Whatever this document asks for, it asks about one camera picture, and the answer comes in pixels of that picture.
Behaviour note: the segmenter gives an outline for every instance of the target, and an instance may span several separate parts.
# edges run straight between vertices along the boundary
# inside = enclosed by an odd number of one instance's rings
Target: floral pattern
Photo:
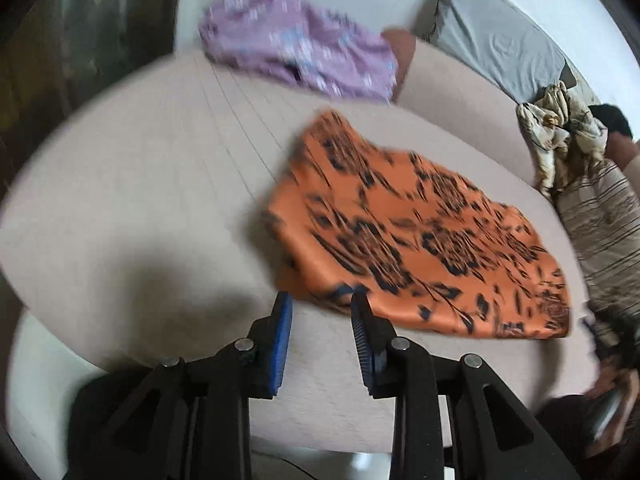
[[[338,113],[304,133],[269,206],[291,290],[411,328],[495,338],[565,336],[562,270],[514,207],[417,153],[363,140]]]

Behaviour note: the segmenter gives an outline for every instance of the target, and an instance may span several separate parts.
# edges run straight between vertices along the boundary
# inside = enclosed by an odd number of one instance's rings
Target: brown object
[[[394,94],[391,98],[391,101],[395,103],[402,91],[404,78],[406,78],[411,62],[414,59],[416,38],[403,28],[387,28],[382,32],[382,37],[388,41],[391,50],[398,60],[396,87],[394,88]]]
[[[348,306],[368,292],[379,316],[474,337],[568,332],[564,274],[522,213],[414,152],[379,148],[338,112],[305,131],[271,199],[292,259],[278,287]]]

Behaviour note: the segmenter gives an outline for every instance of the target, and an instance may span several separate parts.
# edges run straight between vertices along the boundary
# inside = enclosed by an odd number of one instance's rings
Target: orange cloth
[[[377,316],[474,337],[568,333],[558,263],[522,213],[417,153],[379,148],[338,112],[302,137],[269,205],[291,256],[280,287]]]

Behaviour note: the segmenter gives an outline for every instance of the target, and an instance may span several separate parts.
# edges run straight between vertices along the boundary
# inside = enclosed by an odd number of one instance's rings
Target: metal screw
[[[234,344],[236,350],[241,352],[246,352],[247,350],[251,350],[254,347],[254,342],[248,337],[243,337],[242,339],[238,339]]]
[[[163,359],[162,361],[160,361],[160,364],[165,368],[173,368],[179,362],[180,362],[179,357],[169,357],[167,359]]]
[[[407,350],[409,344],[409,340],[404,337],[395,337],[391,340],[391,346],[396,350]]]
[[[479,368],[482,366],[482,358],[476,354],[467,354],[465,355],[465,365]]]

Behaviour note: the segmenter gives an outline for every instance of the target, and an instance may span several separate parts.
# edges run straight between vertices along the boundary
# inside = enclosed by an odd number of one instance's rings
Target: gray fabric
[[[517,103],[535,101],[565,65],[558,46],[507,0],[439,0],[429,40]]]

